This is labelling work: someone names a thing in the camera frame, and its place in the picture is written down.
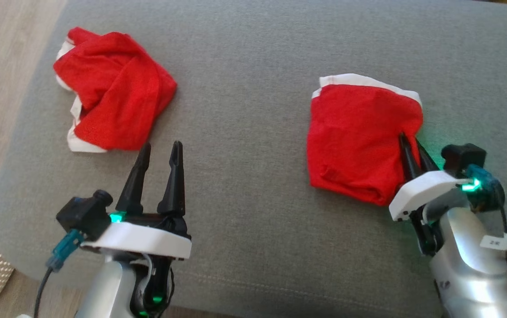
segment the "gray fabric surface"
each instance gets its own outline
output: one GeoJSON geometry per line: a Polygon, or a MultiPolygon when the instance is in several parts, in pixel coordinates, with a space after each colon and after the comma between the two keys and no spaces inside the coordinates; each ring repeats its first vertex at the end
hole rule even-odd
{"type": "MultiPolygon", "coordinates": [[[[185,147],[191,258],[174,304],[247,317],[438,317],[429,258],[387,208],[308,185],[318,77],[354,72],[419,92],[419,138],[485,148],[507,190],[507,6],[439,0],[70,0],[23,102],[0,172],[0,251],[40,278],[70,197],[114,197],[133,152],[71,153],[73,95],[52,64],[67,30],[131,34],[179,83],[152,133],[154,211],[172,142],[185,147]]],[[[497,233],[499,217],[484,221],[497,233]]],[[[88,284],[77,252],[52,280],[88,284]]]]}

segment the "folded red cloth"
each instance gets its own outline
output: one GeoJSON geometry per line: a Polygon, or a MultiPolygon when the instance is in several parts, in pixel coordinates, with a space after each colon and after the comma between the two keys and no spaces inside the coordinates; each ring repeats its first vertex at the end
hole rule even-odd
{"type": "Polygon", "coordinates": [[[177,84],[129,35],[68,33],[75,45],[53,65],[82,102],[78,138],[103,149],[138,150],[177,84]]]}
{"type": "Polygon", "coordinates": [[[404,183],[399,134],[419,152],[423,123],[418,93],[356,74],[320,78],[313,93],[307,156],[310,184],[389,205],[404,183]]]}

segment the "red cloth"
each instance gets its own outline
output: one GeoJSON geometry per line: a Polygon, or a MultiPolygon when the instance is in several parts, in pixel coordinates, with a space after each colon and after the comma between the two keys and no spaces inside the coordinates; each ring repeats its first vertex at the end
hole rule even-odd
{"type": "Polygon", "coordinates": [[[106,150],[139,150],[177,84],[127,34],[77,27],[68,38],[75,47],[53,68],[82,102],[75,134],[106,150]]]}
{"type": "Polygon", "coordinates": [[[310,109],[310,184],[389,205],[404,183],[401,131],[419,162],[415,135],[423,122],[420,104],[385,88],[326,85],[310,109]]]}

